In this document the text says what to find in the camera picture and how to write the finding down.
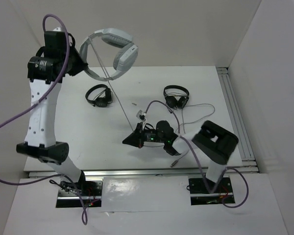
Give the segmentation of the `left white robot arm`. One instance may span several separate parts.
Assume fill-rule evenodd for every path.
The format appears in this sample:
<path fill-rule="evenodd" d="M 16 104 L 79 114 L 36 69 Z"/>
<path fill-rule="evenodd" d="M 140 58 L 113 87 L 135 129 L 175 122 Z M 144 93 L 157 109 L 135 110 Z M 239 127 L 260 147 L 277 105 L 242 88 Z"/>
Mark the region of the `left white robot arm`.
<path fill-rule="evenodd" d="M 69 157 L 69 145 L 55 137 L 55 112 L 62 81 L 66 74 L 74 76 L 83 71 L 83 62 L 75 45 L 66 53 L 66 36 L 57 28 L 44 33 L 45 46 L 41 47 L 27 64 L 30 80 L 30 120 L 24 142 L 16 146 L 17 153 L 30 156 L 50 166 L 56 173 L 63 174 L 61 187 L 82 195 L 92 186 L 85 174 L 75 166 Z"/>

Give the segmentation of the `aluminium front rail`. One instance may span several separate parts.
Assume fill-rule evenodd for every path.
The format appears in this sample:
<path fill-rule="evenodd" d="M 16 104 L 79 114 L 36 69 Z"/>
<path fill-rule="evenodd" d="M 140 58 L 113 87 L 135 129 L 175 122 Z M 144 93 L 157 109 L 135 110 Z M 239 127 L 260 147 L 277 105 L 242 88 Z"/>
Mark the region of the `aluminium front rail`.
<path fill-rule="evenodd" d="M 87 177 L 105 176 L 161 176 L 161 175 L 189 175 L 200 174 L 197 168 L 176 168 L 176 169 L 138 169 L 138 170 L 83 170 Z"/>

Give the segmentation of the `white over-ear headphones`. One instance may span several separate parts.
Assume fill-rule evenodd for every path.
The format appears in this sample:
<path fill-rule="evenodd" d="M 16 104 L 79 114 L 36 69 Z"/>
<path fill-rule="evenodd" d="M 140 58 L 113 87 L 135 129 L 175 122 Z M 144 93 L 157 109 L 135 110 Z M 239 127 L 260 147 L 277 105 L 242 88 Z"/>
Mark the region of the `white over-ear headphones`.
<path fill-rule="evenodd" d="M 100 67 L 104 67 L 103 61 L 106 61 L 112 63 L 110 66 L 114 71 L 107 74 L 104 70 L 104 75 L 101 75 L 92 70 L 95 63 L 88 57 L 91 51 L 94 52 Z M 96 30 L 84 39 L 79 48 L 80 57 L 88 64 L 86 74 L 102 82 L 116 80 L 128 72 L 134 65 L 138 52 L 139 48 L 135 45 L 132 35 L 112 27 Z"/>

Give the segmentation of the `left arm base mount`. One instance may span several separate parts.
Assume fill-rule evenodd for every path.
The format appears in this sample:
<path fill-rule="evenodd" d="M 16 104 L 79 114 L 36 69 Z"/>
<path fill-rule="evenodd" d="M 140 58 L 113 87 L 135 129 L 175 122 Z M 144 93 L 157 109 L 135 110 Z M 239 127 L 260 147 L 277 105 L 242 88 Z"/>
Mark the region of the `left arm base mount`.
<path fill-rule="evenodd" d="M 56 208 L 81 208 L 78 194 L 87 208 L 101 207 L 103 180 L 88 181 L 86 189 L 79 189 L 78 193 L 72 186 L 66 186 L 64 182 L 57 183 L 49 180 L 49 183 L 58 186 Z"/>

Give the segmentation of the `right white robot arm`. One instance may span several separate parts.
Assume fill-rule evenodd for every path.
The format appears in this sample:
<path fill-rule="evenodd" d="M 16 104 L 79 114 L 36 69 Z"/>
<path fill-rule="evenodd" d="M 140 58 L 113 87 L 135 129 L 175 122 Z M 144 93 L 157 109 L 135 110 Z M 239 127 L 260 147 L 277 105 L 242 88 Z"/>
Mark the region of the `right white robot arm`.
<path fill-rule="evenodd" d="M 221 179 L 239 139 L 235 134 L 209 120 L 199 129 L 184 135 L 175 133 L 169 122 L 161 120 L 154 129 L 145 128 L 142 122 L 137 123 L 134 131 L 122 141 L 123 144 L 136 148 L 142 148 L 145 142 L 163 144 L 164 151 L 171 156 L 179 156 L 190 150 L 203 177 L 206 190 L 212 193 L 220 188 Z M 206 173 L 202 171 L 195 149 L 200 149 L 211 160 Z"/>

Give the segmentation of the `black headphones left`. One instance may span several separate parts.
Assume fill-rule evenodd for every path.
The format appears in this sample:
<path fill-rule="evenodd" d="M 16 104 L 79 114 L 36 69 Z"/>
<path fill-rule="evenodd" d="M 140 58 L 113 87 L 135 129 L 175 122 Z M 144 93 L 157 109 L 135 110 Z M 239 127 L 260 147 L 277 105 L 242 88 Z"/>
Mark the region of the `black headphones left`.
<path fill-rule="evenodd" d="M 100 88 L 103 88 L 103 90 L 93 99 L 89 99 L 90 94 Z M 105 108 L 113 102 L 113 95 L 111 89 L 108 88 L 107 85 L 99 84 L 93 86 L 86 92 L 85 99 L 89 104 L 93 105 L 94 107 L 97 106 L 100 108 Z"/>

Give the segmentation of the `black headphones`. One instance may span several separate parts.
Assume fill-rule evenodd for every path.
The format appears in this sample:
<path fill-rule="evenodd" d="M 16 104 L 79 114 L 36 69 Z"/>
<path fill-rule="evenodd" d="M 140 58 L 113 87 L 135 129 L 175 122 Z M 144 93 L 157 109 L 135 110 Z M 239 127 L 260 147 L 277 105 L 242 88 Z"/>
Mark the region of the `black headphones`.
<path fill-rule="evenodd" d="M 90 94 L 100 88 L 103 88 L 103 90 L 93 99 L 89 99 Z M 113 95 L 111 89 L 108 88 L 107 85 L 99 84 L 93 86 L 86 92 L 85 99 L 89 104 L 93 105 L 94 107 L 97 106 L 100 108 L 105 108 L 113 102 Z"/>
<path fill-rule="evenodd" d="M 181 93 L 172 92 L 168 93 L 167 90 L 179 90 Z M 189 91 L 178 85 L 168 85 L 163 89 L 163 95 L 166 105 L 172 109 L 183 109 L 190 97 Z"/>

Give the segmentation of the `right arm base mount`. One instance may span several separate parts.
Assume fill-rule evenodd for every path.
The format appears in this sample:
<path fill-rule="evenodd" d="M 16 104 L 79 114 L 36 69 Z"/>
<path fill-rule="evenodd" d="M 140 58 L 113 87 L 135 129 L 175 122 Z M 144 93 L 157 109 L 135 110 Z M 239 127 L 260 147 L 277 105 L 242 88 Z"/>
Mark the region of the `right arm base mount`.
<path fill-rule="evenodd" d="M 202 178 L 189 178 L 186 189 L 190 192 L 191 205 L 235 204 L 231 180 L 224 177 L 214 193 L 209 193 Z"/>

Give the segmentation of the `aluminium side rail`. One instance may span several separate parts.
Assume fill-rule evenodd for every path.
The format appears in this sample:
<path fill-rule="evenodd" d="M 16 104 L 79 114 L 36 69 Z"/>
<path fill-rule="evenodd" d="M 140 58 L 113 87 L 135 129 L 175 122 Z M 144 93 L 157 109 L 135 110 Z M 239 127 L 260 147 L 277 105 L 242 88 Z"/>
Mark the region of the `aluminium side rail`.
<path fill-rule="evenodd" d="M 259 173 L 244 121 L 234 94 L 227 68 L 216 67 L 221 89 L 229 111 L 234 133 L 239 138 L 238 150 L 243 161 L 242 172 Z"/>

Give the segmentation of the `black headphones right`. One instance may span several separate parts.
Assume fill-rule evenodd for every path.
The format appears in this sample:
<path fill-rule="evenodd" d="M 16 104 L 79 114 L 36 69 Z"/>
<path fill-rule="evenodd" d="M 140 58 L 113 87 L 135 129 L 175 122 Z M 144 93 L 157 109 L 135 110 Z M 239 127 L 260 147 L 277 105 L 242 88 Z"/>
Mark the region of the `black headphones right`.
<path fill-rule="evenodd" d="M 181 93 L 172 92 L 168 93 L 167 90 L 179 90 Z M 163 89 L 163 95 L 166 105 L 172 109 L 183 109 L 190 97 L 189 91 L 178 85 L 168 85 Z"/>

